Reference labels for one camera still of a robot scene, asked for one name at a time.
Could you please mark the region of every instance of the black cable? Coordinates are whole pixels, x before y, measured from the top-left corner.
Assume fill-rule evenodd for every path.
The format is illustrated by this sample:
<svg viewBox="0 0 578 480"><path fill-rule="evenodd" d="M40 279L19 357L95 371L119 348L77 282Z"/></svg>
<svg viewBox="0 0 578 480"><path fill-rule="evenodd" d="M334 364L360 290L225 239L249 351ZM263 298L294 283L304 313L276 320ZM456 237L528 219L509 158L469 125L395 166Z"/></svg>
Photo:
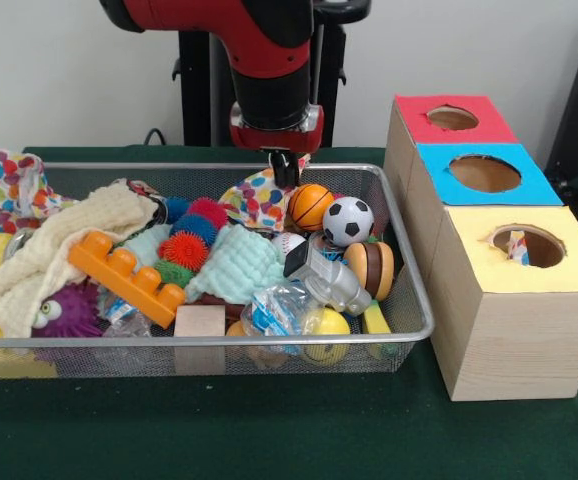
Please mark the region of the black cable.
<svg viewBox="0 0 578 480"><path fill-rule="evenodd" d="M159 128L152 128L151 130L149 130L149 133L145 137L145 141L143 142L143 145L149 145L149 142L151 141L151 137L153 137L154 134L158 135L158 139L160 139L161 145L167 144L167 141L165 140L165 136L162 134L160 129Z"/></svg>

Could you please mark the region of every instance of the white wall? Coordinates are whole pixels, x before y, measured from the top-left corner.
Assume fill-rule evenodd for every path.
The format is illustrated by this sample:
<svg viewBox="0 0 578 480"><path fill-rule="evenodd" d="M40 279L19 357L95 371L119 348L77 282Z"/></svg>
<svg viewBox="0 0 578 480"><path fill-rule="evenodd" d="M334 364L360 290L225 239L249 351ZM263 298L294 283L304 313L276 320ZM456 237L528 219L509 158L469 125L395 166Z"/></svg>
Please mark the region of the white wall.
<svg viewBox="0 0 578 480"><path fill-rule="evenodd" d="M542 163L578 63L578 0L374 0L348 27L336 145L385 144L402 94L490 95ZM0 146L180 142L175 33L114 27L96 1L0 0Z"/></svg>
<svg viewBox="0 0 578 480"><path fill-rule="evenodd" d="M484 94L544 165L578 66L578 0L374 0L348 27L338 145L384 145L393 93Z"/></svg>

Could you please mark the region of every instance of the green spiky ball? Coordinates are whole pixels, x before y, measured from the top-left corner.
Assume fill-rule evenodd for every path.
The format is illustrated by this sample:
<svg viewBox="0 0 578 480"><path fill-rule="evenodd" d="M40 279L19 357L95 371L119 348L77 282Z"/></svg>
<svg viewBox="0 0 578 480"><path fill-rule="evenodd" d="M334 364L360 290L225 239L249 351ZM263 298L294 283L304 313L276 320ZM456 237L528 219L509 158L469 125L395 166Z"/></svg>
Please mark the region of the green spiky ball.
<svg viewBox="0 0 578 480"><path fill-rule="evenodd" d="M158 271L163 283L173 283L181 288L185 288L195 275L191 270L166 260L158 260L153 268Z"/></svg>

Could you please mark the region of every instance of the purple spiky toy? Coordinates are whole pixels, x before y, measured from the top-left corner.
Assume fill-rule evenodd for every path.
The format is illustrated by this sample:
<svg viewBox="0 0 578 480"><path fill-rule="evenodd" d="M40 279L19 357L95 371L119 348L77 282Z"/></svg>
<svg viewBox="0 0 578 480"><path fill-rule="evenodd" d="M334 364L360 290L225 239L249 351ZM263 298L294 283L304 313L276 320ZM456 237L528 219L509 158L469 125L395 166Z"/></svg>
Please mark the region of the purple spiky toy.
<svg viewBox="0 0 578 480"><path fill-rule="evenodd" d="M36 314L33 337L100 337L98 288L90 283L66 285L47 298Z"/></svg>

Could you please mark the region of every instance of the wire mesh basket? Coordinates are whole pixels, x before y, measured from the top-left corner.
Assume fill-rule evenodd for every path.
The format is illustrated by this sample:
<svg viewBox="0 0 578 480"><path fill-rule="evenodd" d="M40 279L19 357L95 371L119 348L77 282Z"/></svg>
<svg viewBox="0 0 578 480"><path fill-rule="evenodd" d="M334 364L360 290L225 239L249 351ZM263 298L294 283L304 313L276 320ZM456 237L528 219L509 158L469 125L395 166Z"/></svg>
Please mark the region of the wire mesh basket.
<svg viewBox="0 0 578 480"><path fill-rule="evenodd" d="M50 185L63 195L85 198L117 178L144 180L165 196L219 198L260 170L253 164L47 163ZM427 294L396 201L382 169L364 164L313 165L304 183L367 202L375 228L402 259L381 309L390 334L288 337L174 337L173 328L152 327L146 338L0 339L0 378L120 377L261 373L395 372L415 342L433 330ZM299 355L281 353L292 345ZM314 361L311 352L317 351Z"/></svg>

